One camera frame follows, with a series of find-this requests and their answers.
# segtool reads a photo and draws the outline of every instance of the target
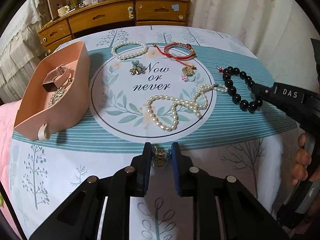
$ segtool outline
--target red cord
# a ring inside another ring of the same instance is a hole
[[[172,55],[172,54],[170,54],[170,53],[167,52],[170,47],[176,46],[176,45],[185,47],[186,49],[190,50],[191,53],[190,53],[189,55],[187,55],[187,56],[174,56],[174,55]],[[170,44],[166,45],[166,46],[164,47],[164,51],[163,51],[163,52],[160,50],[160,48],[159,48],[156,44],[153,44],[153,46],[156,47],[156,48],[158,49],[158,51],[159,51],[162,55],[165,55],[165,56],[168,57],[168,58],[172,58],[172,59],[178,61],[179,63],[181,63],[181,64],[183,64],[183,65],[185,65],[185,66],[187,66],[187,67],[190,67],[190,68],[192,68],[192,69],[197,69],[197,68],[196,68],[195,66],[193,66],[193,65],[189,65],[189,64],[187,64],[187,63],[181,62],[181,60],[187,60],[187,59],[190,59],[190,58],[192,58],[192,57],[194,57],[194,56],[196,55],[194,49],[191,47],[190,44],[183,44],[183,43],[173,42],[173,43],[170,43]]]

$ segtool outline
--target wooden desk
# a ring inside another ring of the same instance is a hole
[[[128,22],[130,26],[180,25],[188,19],[190,0],[108,0],[78,8],[44,25],[38,34],[48,54],[91,28]]]

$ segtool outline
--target silver rivet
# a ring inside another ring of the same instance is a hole
[[[134,172],[134,167],[132,167],[132,166],[127,166],[127,167],[124,168],[124,171],[125,171],[126,173]]]
[[[90,176],[89,178],[87,178],[87,182],[89,183],[94,183],[97,181],[97,177],[96,176]]]
[[[230,183],[235,183],[237,181],[237,178],[235,176],[228,176],[227,177],[227,181],[229,181]]]
[[[192,166],[189,168],[189,171],[191,173],[198,173],[199,172],[199,168],[198,167],[195,167],[195,166]]]

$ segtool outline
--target leaf-shaped brooch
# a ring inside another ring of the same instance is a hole
[[[140,75],[142,73],[142,68],[143,68],[143,65],[141,63],[139,63],[138,60],[133,60],[131,61],[133,67],[132,69],[130,69],[130,72],[132,75]]]

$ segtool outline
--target wooden drawer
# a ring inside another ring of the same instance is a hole
[[[174,26],[187,26],[185,22],[168,22],[168,21],[143,21],[137,22],[137,26],[143,25],[174,25]]]
[[[69,35],[71,35],[71,33],[66,19],[57,22],[56,24],[39,33],[41,43],[44,46],[47,46]]]
[[[79,12],[68,18],[71,31],[72,33],[76,33],[104,24],[130,20],[134,21],[134,11],[132,11],[133,18],[129,18],[129,7],[133,8],[133,1],[101,5]]]
[[[162,20],[186,22],[188,2],[177,0],[136,0],[137,21]],[[179,6],[179,11],[172,8]]]
[[[48,52],[47,54],[48,54],[48,55],[52,54],[59,45],[65,43],[65,42],[67,42],[67,41],[71,41],[71,40],[72,40],[72,37],[71,37],[71,35],[70,35],[70,36],[65,37],[65,38],[63,38],[63,39],[61,39],[61,40],[58,40],[58,41],[56,41],[56,42],[54,42],[54,43],[51,43],[50,45],[48,45],[48,46],[45,47],[45,49],[46,49],[47,52]]]

